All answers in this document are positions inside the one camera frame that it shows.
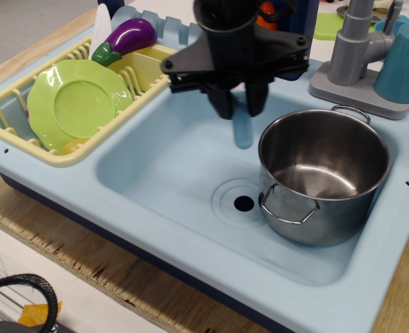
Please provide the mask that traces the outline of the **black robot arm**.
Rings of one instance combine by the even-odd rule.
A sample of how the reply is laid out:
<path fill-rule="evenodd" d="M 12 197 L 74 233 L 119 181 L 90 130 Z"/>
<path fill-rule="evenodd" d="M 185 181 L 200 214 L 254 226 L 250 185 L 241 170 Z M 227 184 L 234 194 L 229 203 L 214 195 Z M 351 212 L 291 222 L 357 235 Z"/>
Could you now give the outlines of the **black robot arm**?
<path fill-rule="evenodd" d="M 297 1 L 285 4 L 278 12 L 265 14 L 259 1 L 195 1 L 193 10 L 201 36 L 161 65 L 171 90 L 198 89 L 207 94 L 222 119 L 231 120 L 231 90 L 242 83 L 249 115 L 259 115 L 268 85 L 276 77 L 302 74 L 308 68 L 309 37 L 273 31 L 256 22 L 258 17 L 277 22 L 297 11 Z"/>

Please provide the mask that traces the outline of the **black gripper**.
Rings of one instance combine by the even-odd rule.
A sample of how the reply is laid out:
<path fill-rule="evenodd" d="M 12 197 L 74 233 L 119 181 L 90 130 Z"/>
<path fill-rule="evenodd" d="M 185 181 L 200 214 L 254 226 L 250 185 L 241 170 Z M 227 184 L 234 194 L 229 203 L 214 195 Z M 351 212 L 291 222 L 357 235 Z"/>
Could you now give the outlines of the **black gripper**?
<path fill-rule="evenodd" d="M 229 89 L 246 83 L 247 109 L 256 117 L 265 106 L 269 82 L 300 75 L 308 68 L 310 38 L 306 35 L 264 28 L 255 18 L 227 22 L 197 17 L 196 22 L 202 30 L 198 40 L 166 58 L 161 69 L 169 76 L 173 92 L 211 86 L 208 100 L 222 119 L 233 118 Z"/>

